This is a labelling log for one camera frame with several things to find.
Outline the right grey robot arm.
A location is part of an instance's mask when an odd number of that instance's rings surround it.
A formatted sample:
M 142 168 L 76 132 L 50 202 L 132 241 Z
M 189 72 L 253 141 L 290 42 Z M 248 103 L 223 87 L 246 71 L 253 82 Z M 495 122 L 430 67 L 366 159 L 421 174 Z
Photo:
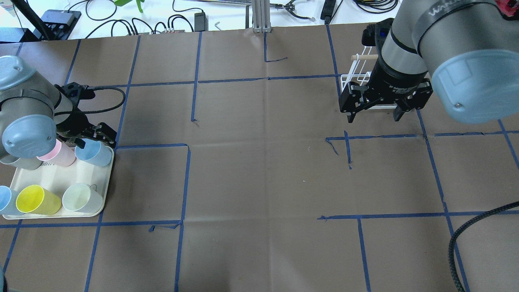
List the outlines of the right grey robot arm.
M 393 118 L 422 109 L 436 94 L 451 118 L 479 124 L 517 114 L 518 13 L 495 0 L 405 0 L 395 18 L 365 28 L 377 49 L 368 82 L 348 82 L 339 109 L 395 105 Z

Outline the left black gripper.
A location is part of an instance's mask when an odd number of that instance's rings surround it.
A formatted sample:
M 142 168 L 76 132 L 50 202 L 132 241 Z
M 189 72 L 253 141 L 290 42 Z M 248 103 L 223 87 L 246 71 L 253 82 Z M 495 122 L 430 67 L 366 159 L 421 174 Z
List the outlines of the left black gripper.
M 84 149 L 86 146 L 85 138 L 93 138 L 101 141 L 110 148 L 117 145 L 117 132 L 108 124 L 101 122 L 97 126 L 89 123 L 85 114 L 70 114 L 65 120 L 57 124 L 57 135 L 60 141 L 72 141 L 76 147 Z

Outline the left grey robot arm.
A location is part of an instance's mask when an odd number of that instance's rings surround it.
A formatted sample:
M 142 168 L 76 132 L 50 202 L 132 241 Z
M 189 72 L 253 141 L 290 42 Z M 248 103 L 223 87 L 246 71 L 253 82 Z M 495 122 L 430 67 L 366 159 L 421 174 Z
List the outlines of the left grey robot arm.
M 101 141 L 114 148 L 117 132 L 106 123 L 93 125 L 87 115 L 117 109 L 82 111 L 79 102 L 95 98 L 106 86 L 76 82 L 52 84 L 17 56 L 0 58 L 0 156 L 34 158 L 54 149 L 57 140 L 80 148 L 82 139 Z

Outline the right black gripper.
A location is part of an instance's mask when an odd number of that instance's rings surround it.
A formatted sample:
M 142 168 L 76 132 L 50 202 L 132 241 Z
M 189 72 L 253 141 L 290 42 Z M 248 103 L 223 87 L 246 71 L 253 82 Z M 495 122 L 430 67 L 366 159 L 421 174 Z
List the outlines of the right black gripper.
M 396 105 L 393 111 L 395 122 L 406 112 L 422 109 L 433 93 L 425 73 L 405 74 L 390 68 L 382 58 L 376 61 L 366 86 L 347 83 L 339 98 L 339 109 L 347 113 L 348 123 L 353 123 L 356 114 L 377 105 Z

